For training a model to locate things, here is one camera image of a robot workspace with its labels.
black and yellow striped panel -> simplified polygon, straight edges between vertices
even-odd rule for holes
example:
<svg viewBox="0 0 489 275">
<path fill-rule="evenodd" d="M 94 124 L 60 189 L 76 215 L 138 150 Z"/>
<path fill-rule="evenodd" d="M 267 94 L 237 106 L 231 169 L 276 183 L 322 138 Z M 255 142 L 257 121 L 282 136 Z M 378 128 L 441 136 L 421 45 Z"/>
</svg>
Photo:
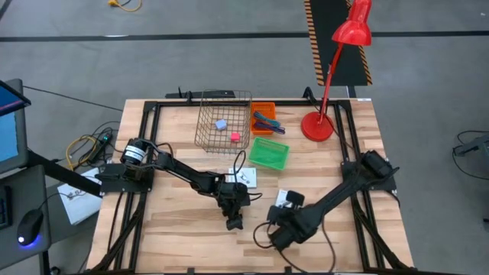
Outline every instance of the black and yellow striped panel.
<svg viewBox="0 0 489 275">
<path fill-rule="evenodd" d="M 349 0 L 304 0 L 314 70 L 320 86 L 325 85 L 328 67 L 338 46 L 332 40 L 332 35 L 345 22 L 350 7 Z M 345 45 L 332 78 L 332 85 L 366 86 L 371 84 L 372 78 L 363 47 Z"/>
</svg>

white label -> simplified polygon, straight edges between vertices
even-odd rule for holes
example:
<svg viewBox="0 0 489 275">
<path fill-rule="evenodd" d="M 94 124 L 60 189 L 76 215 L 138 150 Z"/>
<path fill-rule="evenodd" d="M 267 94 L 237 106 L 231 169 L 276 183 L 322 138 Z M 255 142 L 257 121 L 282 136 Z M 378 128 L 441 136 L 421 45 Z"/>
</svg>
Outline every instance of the white label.
<svg viewBox="0 0 489 275">
<path fill-rule="evenodd" d="M 139 160 L 139 161 L 142 161 L 143 160 L 143 156 L 141 156 L 140 154 L 132 153 L 129 150 L 125 151 L 125 154 L 124 155 L 125 156 L 128 156 L 128 157 L 133 157 L 133 158 L 135 158 L 136 160 Z"/>
<path fill-rule="evenodd" d="M 288 207 L 288 208 L 292 207 L 292 203 L 287 201 L 287 193 L 288 192 L 289 191 L 284 190 L 284 189 L 280 189 L 278 191 L 277 200 L 275 201 L 276 207 Z"/>
<path fill-rule="evenodd" d="M 146 154 L 146 152 L 144 152 L 143 150 L 137 148 L 137 147 L 134 147 L 134 146 L 131 146 L 131 145 L 128 145 L 125 150 L 129 150 L 131 152 L 135 152 L 136 154 L 140 154 L 141 156 L 144 156 Z"/>
</svg>

metal wire basket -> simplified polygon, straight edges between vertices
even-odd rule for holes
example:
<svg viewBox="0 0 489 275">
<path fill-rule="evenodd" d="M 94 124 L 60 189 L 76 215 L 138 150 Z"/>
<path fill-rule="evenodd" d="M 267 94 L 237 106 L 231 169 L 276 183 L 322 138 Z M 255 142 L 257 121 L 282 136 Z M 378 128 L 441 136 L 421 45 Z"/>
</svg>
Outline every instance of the metal wire basket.
<svg viewBox="0 0 489 275">
<path fill-rule="evenodd" d="M 233 91 L 235 98 L 213 99 L 202 94 L 195 144 L 206 152 L 237 154 L 250 143 L 251 93 Z M 215 123 L 226 121 L 226 129 L 218 130 Z M 231 133 L 239 133 L 238 142 L 231 141 Z"/>
</svg>

lamp base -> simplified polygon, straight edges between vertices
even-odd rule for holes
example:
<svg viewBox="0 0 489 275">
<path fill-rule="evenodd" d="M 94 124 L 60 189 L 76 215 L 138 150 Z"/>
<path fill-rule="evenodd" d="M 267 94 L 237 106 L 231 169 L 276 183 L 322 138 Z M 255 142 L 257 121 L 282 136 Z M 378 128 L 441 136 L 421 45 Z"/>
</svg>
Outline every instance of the lamp base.
<svg viewBox="0 0 489 275">
<path fill-rule="evenodd" d="M 303 134 L 311 141 L 325 141 L 333 133 L 333 122 L 331 118 L 326 116 L 320 124 L 319 116 L 319 112 L 310 112 L 304 116 L 300 124 L 300 129 L 303 131 Z"/>
</svg>

small cube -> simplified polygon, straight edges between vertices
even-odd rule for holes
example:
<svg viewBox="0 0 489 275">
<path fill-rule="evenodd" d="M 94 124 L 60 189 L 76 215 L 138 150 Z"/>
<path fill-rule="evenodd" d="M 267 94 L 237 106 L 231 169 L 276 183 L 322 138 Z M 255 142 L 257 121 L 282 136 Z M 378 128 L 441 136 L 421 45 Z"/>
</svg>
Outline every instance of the small cube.
<svg viewBox="0 0 489 275">
<path fill-rule="evenodd" d="M 226 121 L 224 119 L 218 120 L 215 122 L 215 126 L 217 127 L 218 130 L 222 131 L 226 129 Z"/>
<path fill-rule="evenodd" d="M 231 141 L 232 142 L 238 142 L 239 141 L 239 133 L 232 133 L 231 134 Z"/>
</svg>

